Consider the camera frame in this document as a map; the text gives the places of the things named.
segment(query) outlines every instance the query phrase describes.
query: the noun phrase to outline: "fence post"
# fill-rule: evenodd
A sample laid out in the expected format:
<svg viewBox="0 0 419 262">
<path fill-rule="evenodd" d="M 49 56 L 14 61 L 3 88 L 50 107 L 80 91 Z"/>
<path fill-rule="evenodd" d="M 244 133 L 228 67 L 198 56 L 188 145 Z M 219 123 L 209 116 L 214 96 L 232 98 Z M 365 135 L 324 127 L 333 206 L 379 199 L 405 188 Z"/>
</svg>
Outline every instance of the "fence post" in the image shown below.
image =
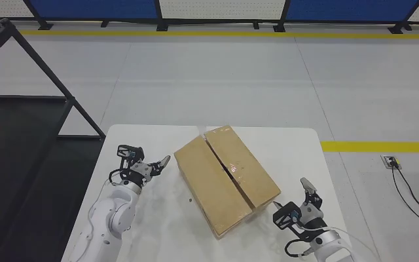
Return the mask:
<svg viewBox="0 0 419 262">
<path fill-rule="evenodd" d="M 405 28 L 407 31 L 412 31 L 412 28 L 409 25 L 409 18 L 412 16 L 412 14 L 414 13 L 414 11 L 416 11 L 416 9 L 418 7 L 419 7 L 419 1 L 417 1 L 413 5 L 413 7 L 409 11 L 409 13 L 407 13 L 405 19 L 403 19 L 402 21 L 398 22 L 396 25 L 394 25 L 394 27 L 388 28 L 388 31 L 390 31 L 392 34 L 402 34 L 403 33 L 401 31 L 402 28 Z"/>
<path fill-rule="evenodd" d="M 289 5 L 291 4 L 291 0 L 285 0 L 285 3 L 283 4 L 281 19 L 278 23 L 278 25 L 274 26 L 275 32 L 285 32 L 285 28 L 283 24 L 285 23 L 285 19 L 287 18 L 287 13 L 289 9 Z"/>
<path fill-rule="evenodd" d="M 168 30 L 169 25 L 164 22 L 163 15 L 162 15 L 162 9 L 160 8 L 160 1 L 155 0 L 155 8 L 156 8 L 156 14 L 157 14 L 157 28 L 156 31 L 159 32 L 165 32 Z"/>
<path fill-rule="evenodd" d="M 35 7 L 33 7 L 31 0 L 24 0 L 25 5 L 31 11 L 33 17 L 35 17 L 36 21 L 38 21 L 38 24 L 40 25 L 38 30 L 49 30 L 54 24 L 48 24 L 45 19 L 42 19 L 41 16 L 39 16 L 37 10 Z"/>
</svg>

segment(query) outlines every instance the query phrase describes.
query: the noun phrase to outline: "blue wall panel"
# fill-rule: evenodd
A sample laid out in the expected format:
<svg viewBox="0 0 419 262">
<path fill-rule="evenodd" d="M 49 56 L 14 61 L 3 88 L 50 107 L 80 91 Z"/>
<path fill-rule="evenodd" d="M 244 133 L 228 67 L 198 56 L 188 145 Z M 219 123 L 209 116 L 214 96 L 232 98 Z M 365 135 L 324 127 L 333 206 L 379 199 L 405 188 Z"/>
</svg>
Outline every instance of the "blue wall panel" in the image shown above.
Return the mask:
<svg viewBox="0 0 419 262">
<path fill-rule="evenodd" d="M 32 0 L 45 18 L 157 18 L 154 0 Z"/>
<path fill-rule="evenodd" d="M 291 0 L 288 20 L 400 21 L 416 0 Z"/>
</svg>

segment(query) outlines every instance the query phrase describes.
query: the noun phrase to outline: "white table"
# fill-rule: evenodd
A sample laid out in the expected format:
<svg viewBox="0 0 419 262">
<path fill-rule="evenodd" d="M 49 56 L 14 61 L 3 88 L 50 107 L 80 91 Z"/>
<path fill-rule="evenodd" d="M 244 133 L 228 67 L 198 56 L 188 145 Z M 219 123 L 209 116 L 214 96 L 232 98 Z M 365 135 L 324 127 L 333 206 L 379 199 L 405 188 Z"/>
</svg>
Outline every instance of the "white table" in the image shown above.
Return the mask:
<svg viewBox="0 0 419 262">
<path fill-rule="evenodd" d="M 251 221 L 242 223 L 216 240 L 191 192 L 179 173 L 173 153 L 199 135 L 215 127 L 115 125 L 109 129 L 92 179 L 81 205 L 73 232 L 62 261 L 68 261 L 77 238 L 87 222 L 87 211 L 95 201 L 109 172 L 119 167 L 117 146 L 141 146 L 145 161 L 153 162 L 171 155 L 161 176 L 144 187 L 136 207 L 131 230 L 122 236 L 123 245 L 118 261 L 185 262 L 185 261 L 293 261 L 283 251 L 296 236 L 290 230 L 281 231 L 272 222 L 276 211 L 271 204 Z M 301 177 L 308 178 L 323 199 L 321 209 L 329 226 L 346 230 L 326 161 L 316 131 L 309 128 L 246 128 L 233 127 L 256 159 L 282 190 L 277 201 L 304 200 Z M 101 197 L 110 191 L 108 186 Z M 308 248 L 295 243 L 290 252 Z M 307 261 L 316 261 L 313 255 Z"/>
</svg>

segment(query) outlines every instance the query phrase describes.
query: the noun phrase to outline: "white wall panel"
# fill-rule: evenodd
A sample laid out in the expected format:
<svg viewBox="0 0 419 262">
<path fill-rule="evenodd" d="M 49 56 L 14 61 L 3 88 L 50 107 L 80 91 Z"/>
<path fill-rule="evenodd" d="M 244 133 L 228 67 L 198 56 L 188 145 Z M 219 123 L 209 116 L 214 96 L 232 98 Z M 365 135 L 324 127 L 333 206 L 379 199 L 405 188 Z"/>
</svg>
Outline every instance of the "white wall panel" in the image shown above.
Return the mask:
<svg viewBox="0 0 419 262">
<path fill-rule="evenodd" d="M 160 0 L 163 18 L 279 20 L 285 0 Z"/>
<path fill-rule="evenodd" d="M 416 11 L 414 11 L 412 16 L 409 18 L 409 21 L 419 22 L 419 9 L 416 9 Z"/>
<path fill-rule="evenodd" d="M 33 17 L 22 0 L 0 0 L 0 17 Z"/>
</svg>

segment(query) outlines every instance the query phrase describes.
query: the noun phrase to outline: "electrical outlet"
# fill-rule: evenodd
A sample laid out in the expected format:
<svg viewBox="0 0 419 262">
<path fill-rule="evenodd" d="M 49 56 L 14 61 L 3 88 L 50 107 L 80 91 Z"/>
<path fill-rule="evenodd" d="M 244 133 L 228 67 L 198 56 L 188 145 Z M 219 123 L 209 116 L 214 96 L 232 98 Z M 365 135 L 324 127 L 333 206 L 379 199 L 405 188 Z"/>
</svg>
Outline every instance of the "electrical outlet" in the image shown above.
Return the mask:
<svg viewBox="0 0 419 262">
<path fill-rule="evenodd" d="M 394 159 L 396 163 L 399 164 L 399 169 L 401 169 L 401 164 L 399 159 L 396 156 L 390 156 L 390 155 L 381 155 L 382 162 L 386 166 L 387 169 L 391 169 L 392 166 L 390 165 L 390 162 Z"/>
</svg>

